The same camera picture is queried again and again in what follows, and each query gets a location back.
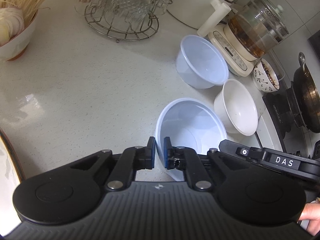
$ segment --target white speckled countertop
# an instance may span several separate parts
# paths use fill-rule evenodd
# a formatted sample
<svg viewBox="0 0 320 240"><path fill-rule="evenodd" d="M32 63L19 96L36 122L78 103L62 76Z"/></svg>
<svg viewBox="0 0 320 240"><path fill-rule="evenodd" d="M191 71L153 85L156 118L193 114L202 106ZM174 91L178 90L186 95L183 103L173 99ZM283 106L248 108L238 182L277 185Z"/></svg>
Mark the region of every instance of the white speckled countertop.
<svg viewBox="0 0 320 240"><path fill-rule="evenodd" d="M169 102L191 97L213 108L221 90L193 89L177 74L180 40L196 30L169 13L151 39L116 43L87 26L73 3L47 0L25 54L0 65L0 127L27 177L101 149L146 145ZM261 114L261 93L250 77L241 80ZM137 179L170 177L156 167Z"/></svg>

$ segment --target human hand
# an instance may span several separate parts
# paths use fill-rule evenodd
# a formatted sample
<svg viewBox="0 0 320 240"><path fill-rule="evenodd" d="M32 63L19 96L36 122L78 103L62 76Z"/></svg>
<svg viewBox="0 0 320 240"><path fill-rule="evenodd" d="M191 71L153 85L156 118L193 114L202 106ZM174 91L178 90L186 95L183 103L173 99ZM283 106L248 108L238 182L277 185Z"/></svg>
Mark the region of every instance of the human hand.
<svg viewBox="0 0 320 240"><path fill-rule="evenodd" d="M320 231L320 203L307 203L299 220L310 220L307 231L315 236Z"/></svg>

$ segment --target frying pan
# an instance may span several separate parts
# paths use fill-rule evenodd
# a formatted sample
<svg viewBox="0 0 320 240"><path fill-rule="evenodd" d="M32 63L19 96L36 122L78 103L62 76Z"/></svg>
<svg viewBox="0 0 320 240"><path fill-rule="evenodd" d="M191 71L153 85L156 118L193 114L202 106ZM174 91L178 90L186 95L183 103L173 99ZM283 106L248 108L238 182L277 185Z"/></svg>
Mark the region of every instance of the frying pan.
<svg viewBox="0 0 320 240"><path fill-rule="evenodd" d="M300 68L294 73L293 90L306 127L314 133L320 133L320 97L305 61L304 54L300 52Z"/></svg>

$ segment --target metal cup rack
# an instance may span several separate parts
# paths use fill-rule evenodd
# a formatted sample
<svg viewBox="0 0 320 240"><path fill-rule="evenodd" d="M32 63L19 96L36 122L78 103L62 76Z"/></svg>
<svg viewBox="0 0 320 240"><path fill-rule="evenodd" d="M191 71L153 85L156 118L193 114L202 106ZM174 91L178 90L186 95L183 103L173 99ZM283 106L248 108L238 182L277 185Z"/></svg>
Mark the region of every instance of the metal cup rack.
<svg viewBox="0 0 320 240"><path fill-rule="evenodd" d="M154 36L159 30L159 20L154 14L157 8L161 8L164 4L171 4L172 0L152 0L152 8L149 14L143 19L141 25L137 30L133 30L131 25L124 30L120 31L112 26L113 22L108 23L105 19L106 12L103 11L101 17L95 17L94 14L97 11L97 6L87 6L85 8L84 18L88 25L100 33L101 35L119 41L141 41Z"/></svg>

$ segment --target white plastic bowl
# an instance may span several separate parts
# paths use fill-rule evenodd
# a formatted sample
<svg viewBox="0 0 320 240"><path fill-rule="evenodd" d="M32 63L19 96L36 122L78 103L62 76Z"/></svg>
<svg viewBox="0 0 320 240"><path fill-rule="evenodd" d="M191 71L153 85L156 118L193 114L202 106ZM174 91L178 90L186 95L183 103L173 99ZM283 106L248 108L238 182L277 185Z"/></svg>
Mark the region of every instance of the white plastic bowl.
<svg viewBox="0 0 320 240"><path fill-rule="evenodd" d="M0 47L0 60L14 60L23 54L36 29L37 15L38 12L27 28Z"/></svg>
<svg viewBox="0 0 320 240"><path fill-rule="evenodd" d="M202 102L192 98L172 101L161 112L156 125L157 152L164 167L163 143L169 136L172 146L193 148L206 155L209 148L219 148L227 139L226 130L217 115ZM182 171L165 170L176 181L183 181Z"/></svg>
<svg viewBox="0 0 320 240"><path fill-rule="evenodd" d="M176 67L181 78L197 89L222 86L229 78L227 63L220 52L209 41L196 35L181 40Z"/></svg>
<svg viewBox="0 0 320 240"><path fill-rule="evenodd" d="M238 80L228 79L225 82L213 107L228 133L251 136L257 130L256 105L249 91Z"/></svg>

